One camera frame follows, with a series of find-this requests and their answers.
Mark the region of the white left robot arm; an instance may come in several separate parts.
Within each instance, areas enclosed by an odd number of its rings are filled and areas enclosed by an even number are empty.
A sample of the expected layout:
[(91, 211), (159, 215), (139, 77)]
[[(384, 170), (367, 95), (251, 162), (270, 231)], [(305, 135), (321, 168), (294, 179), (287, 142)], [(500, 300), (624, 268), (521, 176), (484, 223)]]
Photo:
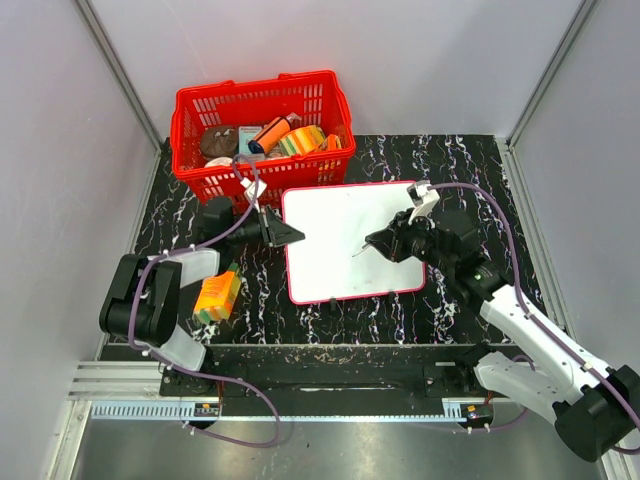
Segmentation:
[(207, 349), (178, 325), (181, 290), (231, 265), (237, 245), (260, 242), (276, 248), (305, 239), (269, 207), (233, 212), (231, 199), (210, 200), (197, 218), (194, 246), (169, 254), (121, 257), (99, 313), (100, 329), (134, 350), (159, 356), (183, 370), (182, 384), (195, 395), (211, 392), (215, 369), (205, 364)]

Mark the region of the blue whiteboard marker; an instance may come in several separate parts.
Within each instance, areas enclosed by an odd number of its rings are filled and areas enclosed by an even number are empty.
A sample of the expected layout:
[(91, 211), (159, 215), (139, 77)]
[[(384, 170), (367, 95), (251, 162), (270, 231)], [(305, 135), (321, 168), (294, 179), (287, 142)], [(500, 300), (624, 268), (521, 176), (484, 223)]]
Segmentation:
[(355, 258), (359, 255), (361, 255), (362, 253), (364, 253), (368, 248), (370, 248), (371, 245), (369, 243), (365, 243), (364, 245), (362, 245), (358, 251), (356, 251), (351, 258)]

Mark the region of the pink framed whiteboard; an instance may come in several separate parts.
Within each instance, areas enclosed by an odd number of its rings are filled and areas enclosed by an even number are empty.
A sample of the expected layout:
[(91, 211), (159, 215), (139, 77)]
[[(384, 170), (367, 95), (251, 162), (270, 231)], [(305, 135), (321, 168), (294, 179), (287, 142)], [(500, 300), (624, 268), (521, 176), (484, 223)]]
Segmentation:
[(282, 195), (285, 223), (306, 239), (285, 247), (288, 292), (296, 305), (407, 293), (422, 289), (422, 262), (385, 259), (374, 248), (352, 255), (365, 237), (413, 206), (408, 181), (289, 189)]

